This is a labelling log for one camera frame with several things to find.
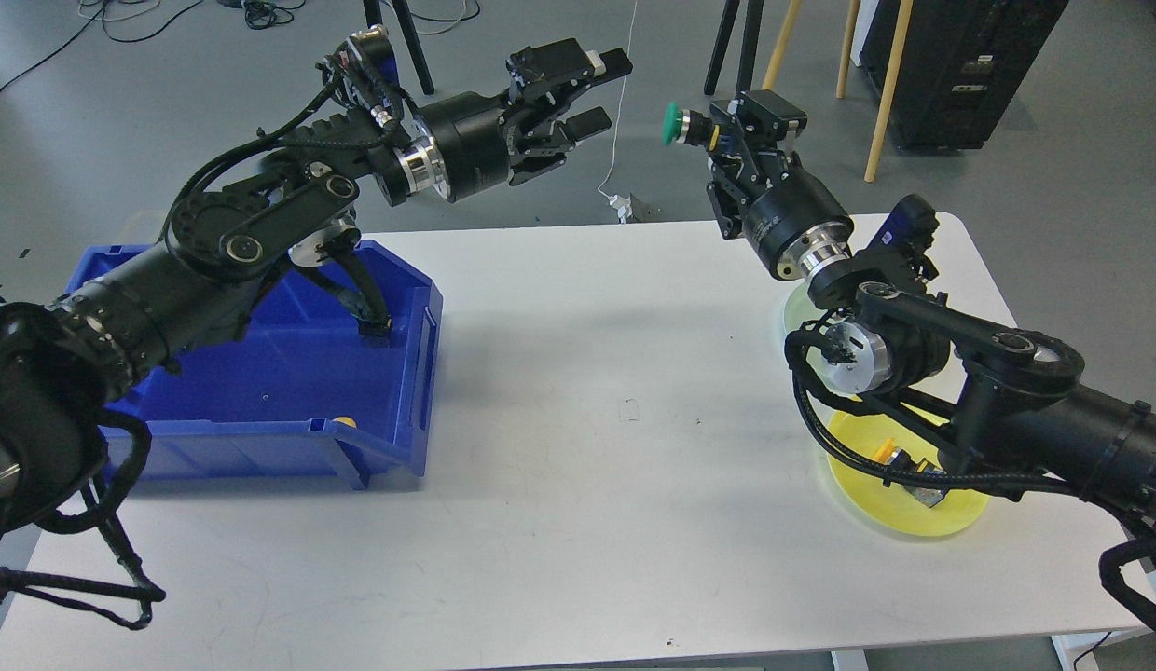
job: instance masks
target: white table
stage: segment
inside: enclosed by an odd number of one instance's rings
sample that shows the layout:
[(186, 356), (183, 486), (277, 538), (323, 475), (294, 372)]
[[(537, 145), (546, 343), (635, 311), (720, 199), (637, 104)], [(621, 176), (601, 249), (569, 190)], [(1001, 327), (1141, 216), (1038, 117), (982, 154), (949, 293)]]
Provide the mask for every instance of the white table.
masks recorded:
[[(942, 221), (936, 287), (1009, 322)], [(941, 540), (860, 517), (776, 347), (795, 285), (713, 222), (377, 238), (445, 295), (428, 477), (143, 485), (123, 522), (169, 591), (155, 624), (17, 597), (0, 670), (475, 669), (1136, 626), (1101, 590), (1122, 534), (1092, 506), (992, 501)], [(932, 389), (958, 382), (953, 362)], [(42, 536), (30, 568), (120, 578), (94, 536)]]

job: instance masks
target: gray floor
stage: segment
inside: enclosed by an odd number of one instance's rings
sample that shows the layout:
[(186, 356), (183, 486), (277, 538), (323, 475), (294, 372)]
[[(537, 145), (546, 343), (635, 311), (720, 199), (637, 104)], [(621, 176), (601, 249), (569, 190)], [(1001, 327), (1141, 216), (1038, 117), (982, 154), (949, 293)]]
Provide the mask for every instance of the gray floor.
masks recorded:
[[(111, 25), (112, 32), (142, 35), (186, 3), (164, 0), (153, 16)], [(412, 5), (435, 16), (458, 7), (454, 0)], [(1156, 0), (1073, 2), (984, 149), (901, 156), (888, 147), (875, 184), (860, 178), (873, 95), (854, 72), (850, 97), (833, 98), (845, 6), (805, 5), (778, 80), (778, 91), (812, 119), (799, 140), (808, 169), (854, 213), (885, 212), (909, 192), (956, 213), (1018, 323), (1081, 349), (1088, 385), (1156, 408)], [(711, 215), (702, 191), (705, 161), (689, 148), (662, 147), (659, 127), (668, 101), (705, 106), (702, 78), (719, 7), (638, 3), (635, 73), (607, 190), (632, 192), (660, 219)], [(785, 7), (769, 3), (762, 44), (773, 42)], [(631, 2), (613, 0), (491, 0), (475, 21), (424, 38), (440, 90), (433, 98), (505, 88), (504, 57), (527, 44), (573, 36), (587, 50), (624, 45), (632, 12)], [(0, 82), (82, 22), (68, 2), (0, 0)], [(254, 127), (288, 119), (318, 88), (314, 60), (361, 22), (357, 2), (313, 1), (291, 25), (251, 32), (232, 12), (207, 2), (142, 44), (114, 44), (89, 30), (9, 88), (0, 98), (2, 293), (44, 301), (84, 246), (153, 238), (187, 175), (250, 139)], [(728, 64), (739, 38), (733, 46)], [(763, 65), (762, 56), (757, 79)], [(405, 78), (416, 94), (412, 68)], [(729, 94), (733, 79), (728, 65), (720, 94)], [(592, 90), (576, 110), (598, 103), (614, 116), (618, 95), (617, 86)], [(612, 222), (595, 192), (610, 149), (605, 133), (577, 149), (565, 169), (454, 205), (422, 196), (393, 209), (372, 190), (358, 202), (360, 223), (422, 230)], [(34, 532), (23, 532), (0, 552), (17, 565), (31, 544)], [(1156, 669), (1156, 642), (1127, 642), (1097, 658), (1107, 670)], [(870, 650), (868, 661), (874, 670), (1058, 668), (1043, 639)], [(724, 665), (830, 668), (825, 654), (753, 662)]]

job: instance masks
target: blue storage box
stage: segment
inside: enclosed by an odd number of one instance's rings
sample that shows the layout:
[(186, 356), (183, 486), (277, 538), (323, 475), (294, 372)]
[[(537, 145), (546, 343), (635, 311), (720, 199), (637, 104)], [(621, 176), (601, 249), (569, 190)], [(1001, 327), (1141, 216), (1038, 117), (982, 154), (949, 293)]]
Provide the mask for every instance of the blue storage box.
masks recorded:
[[(67, 290), (143, 250), (90, 246)], [(375, 242), (357, 253), (387, 301), (390, 339), (363, 339), (334, 297), (289, 272), (254, 310), (243, 341), (183, 353), (180, 375), (156, 369), (113, 404), (151, 428), (142, 479), (339, 475), (364, 489), (391, 467), (424, 475), (440, 292)], [(321, 270), (351, 286), (334, 264)], [(131, 438), (104, 430), (120, 463)]]

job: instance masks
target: yellow plastic base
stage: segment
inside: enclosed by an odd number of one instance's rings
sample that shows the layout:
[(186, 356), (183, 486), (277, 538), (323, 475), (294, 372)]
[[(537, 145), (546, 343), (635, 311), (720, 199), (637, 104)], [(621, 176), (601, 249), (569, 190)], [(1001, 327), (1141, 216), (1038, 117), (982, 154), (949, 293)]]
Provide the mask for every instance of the yellow plastic base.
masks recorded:
[[(888, 416), (852, 416), (836, 412), (831, 418), (830, 430), (843, 444), (867, 458), (875, 458), (881, 444), (894, 438), (914, 459), (926, 458), (939, 463), (939, 450)], [(976, 522), (988, 504), (986, 494), (953, 489), (939, 506), (926, 507), (901, 485), (884, 487), (876, 477), (844, 466), (838, 459), (829, 459), (835, 481), (851, 502), (876, 522), (904, 534), (954, 534)]]

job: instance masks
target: black robotic arm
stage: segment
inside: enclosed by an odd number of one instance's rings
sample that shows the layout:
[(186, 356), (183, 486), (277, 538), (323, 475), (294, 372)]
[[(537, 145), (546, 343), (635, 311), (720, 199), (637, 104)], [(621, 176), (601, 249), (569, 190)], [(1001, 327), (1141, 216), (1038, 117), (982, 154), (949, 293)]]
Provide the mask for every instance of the black robotic arm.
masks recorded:
[[(0, 568), (0, 602), (16, 591), (95, 611), (140, 629), (164, 591), (142, 573), (114, 511), (147, 464), (151, 434), (141, 420), (106, 410), (156, 367), (242, 339), (254, 307), (286, 272), (335, 295), (378, 345), (391, 330), (383, 292), (354, 256), (358, 179), (375, 175), (387, 202), (436, 187), (451, 202), (499, 183), (521, 184), (565, 161), (578, 141), (610, 127), (602, 109), (561, 116), (592, 86), (632, 71), (621, 50), (583, 51), (573, 39), (510, 56), (509, 89), (460, 94), (418, 108), (395, 76), (383, 27), (351, 35), (318, 65), (323, 89), (275, 132), (229, 149), (195, 171), (178, 193), (160, 242), (49, 304), (0, 298), (0, 539), (36, 523), (59, 534), (98, 530), (133, 587)], [(302, 126), (328, 98), (344, 113)], [(410, 112), (415, 132), (405, 131)], [(267, 153), (253, 177), (213, 184)], [(318, 267), (342, 265), (355, 288)], [(110, 479), (99, 426), (126, 429), (129, 458)], [(84, 510), (58, 509), (75, 493)], [(129, 598), (138, 620), (57, 589)]]
[[(824, 310), (784, 347), (814, 438), (885, 486), (970, 488), (1011, 501), (1047, 492), (1102, 507), (1133, 536), (1101, 556), (1103, 587), (1156, 631), (1156, 603), (1120, 576), (1142, 558), (1156, 566), (1156, 414), (1142, 400), (1081, 385), (1084, 361), (1061, 340), (961, 314), (946, 294), (928, 293), (939, 271), (925, 253), (939, 222), (920, 197), (902, 199), (873, 241), (852, 251), (846, 212), (792, 152), (806, 123), (771, 90), (749, 90), (713, 103), (710, 117), (672, 105), (665, 141), (706, 149), (706, 191), (724, 238), (743, 235), (773, 279), (805, 280)], [(966, 374), (958, 398), (914, 390), (953, 348)], [(825, 379), (809, 364), (812, 349), (825, 360)], [(817, 418), (812, 396), (851, 414), (892, 418), (939, 448), (941, 471), (857, 454)]]

